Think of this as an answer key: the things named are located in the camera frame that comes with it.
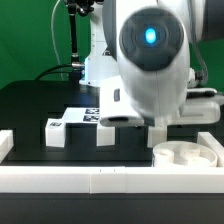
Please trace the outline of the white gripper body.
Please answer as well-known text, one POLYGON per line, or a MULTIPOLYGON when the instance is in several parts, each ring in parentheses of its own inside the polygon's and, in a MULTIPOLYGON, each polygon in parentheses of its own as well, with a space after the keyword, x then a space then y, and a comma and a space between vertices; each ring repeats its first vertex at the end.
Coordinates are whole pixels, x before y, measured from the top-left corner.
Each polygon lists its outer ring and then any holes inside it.
POLYGON ((221 117, 221 94, 213 88, 194 88, 187 98, 179 117, 169 118, 169 125, 212 124, 221 117))

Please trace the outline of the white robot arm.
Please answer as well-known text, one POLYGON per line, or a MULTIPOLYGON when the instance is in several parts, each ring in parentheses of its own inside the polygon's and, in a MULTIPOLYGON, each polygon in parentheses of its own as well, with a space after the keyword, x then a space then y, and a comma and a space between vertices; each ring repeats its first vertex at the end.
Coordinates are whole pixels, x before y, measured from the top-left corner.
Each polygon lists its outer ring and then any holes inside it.
POLYGON ((86 76, 100 88, 99 122, 114 126, 210 124, 224 96, 208 71, 190 66, 190 46, 224 38, 224 0, 86 0, 102 44, 86 76))

